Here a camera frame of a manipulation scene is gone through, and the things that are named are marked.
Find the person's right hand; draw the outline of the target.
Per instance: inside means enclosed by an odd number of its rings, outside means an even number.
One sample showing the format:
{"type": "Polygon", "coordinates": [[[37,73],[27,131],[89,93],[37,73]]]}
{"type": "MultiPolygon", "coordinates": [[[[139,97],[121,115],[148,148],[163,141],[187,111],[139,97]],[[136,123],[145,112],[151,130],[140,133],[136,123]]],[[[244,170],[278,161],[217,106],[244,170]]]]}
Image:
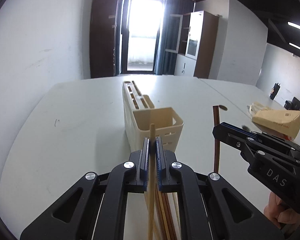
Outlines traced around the person's right hand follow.
{"type": "Polygon", "coordinates": [[[280,224],[300,225],[300,214],[287,208],[285,202],[273,192],[263,213],[278,228],[281,228],[280,224]]]}

